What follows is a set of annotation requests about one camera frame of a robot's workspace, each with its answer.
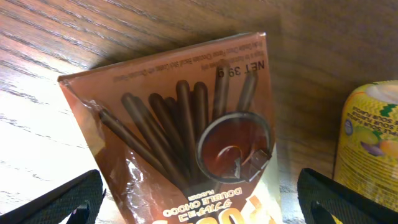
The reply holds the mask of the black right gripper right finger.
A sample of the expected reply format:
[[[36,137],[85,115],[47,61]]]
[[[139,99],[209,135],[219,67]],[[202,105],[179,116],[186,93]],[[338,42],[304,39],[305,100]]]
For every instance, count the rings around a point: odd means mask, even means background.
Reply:
[[[310,168],[300,171],[298,201],[306,223],[397,223],[397,212]]]

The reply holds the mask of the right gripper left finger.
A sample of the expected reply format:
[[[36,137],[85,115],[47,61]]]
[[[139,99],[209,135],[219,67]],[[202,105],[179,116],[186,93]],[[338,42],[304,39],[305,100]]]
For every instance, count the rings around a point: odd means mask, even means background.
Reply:
[[[106,194],[100,172],[89,170],[48,193],[1,215],[1,223],[94,224]]]

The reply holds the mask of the brown chocolate sticks box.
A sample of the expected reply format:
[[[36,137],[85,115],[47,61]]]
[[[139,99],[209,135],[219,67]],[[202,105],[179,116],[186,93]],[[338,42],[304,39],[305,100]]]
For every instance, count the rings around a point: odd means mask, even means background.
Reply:
[[[281,223],[266,34],[58,78],[127,223]]]

